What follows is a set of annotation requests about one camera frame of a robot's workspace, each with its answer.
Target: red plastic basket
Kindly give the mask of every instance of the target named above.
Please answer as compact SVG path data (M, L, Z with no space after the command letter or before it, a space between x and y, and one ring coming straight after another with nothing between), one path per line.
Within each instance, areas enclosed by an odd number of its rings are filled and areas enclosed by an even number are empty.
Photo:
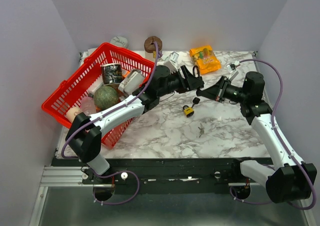
M80 107L80 101L88 96L88 88L101 75L101 65L108 63L120 63L123 69L131 71L140 69L148 79L154 67L152 61L142 58L140 55L119 48L109 43L103 43L89 57L84 64L68 79L64 80L57 90L42 104L42 110L52 115L60 124L70 128L71 123L66 118L66 112L74 106ZM126 130L132 119L118 125L108 132L102 141L107 147L113 147Z

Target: green ball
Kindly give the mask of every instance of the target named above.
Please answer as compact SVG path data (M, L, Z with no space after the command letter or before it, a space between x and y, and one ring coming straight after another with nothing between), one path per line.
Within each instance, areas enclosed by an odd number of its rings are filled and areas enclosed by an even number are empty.
M103 85L93 96L93 101L96 107L101 110L106 110L118 103L118 93L110 86Z

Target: padlock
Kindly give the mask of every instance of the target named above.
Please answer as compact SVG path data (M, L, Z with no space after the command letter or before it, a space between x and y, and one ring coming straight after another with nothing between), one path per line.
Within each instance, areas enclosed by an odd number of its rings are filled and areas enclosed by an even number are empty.
M185 116L190 117L192 116L195 112L191 107L188 107L187 105L183 106L183 111Z

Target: black can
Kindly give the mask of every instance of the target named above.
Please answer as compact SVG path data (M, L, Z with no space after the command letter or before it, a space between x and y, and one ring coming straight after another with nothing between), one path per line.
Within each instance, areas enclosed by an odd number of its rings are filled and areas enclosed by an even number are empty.
M111 63L101 66L102 80L105 85L119 84L122 82L121 65L118 63Z

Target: orange snack bag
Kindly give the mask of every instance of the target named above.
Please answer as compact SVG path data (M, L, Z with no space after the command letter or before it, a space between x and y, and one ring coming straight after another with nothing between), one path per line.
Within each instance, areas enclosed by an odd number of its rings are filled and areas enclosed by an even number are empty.
M130 74L130 71L122 69L122 78L126 78Z
M200 74L207 74L221 68L220 61L210 45L191 49L189 53L193 63L199 67Z

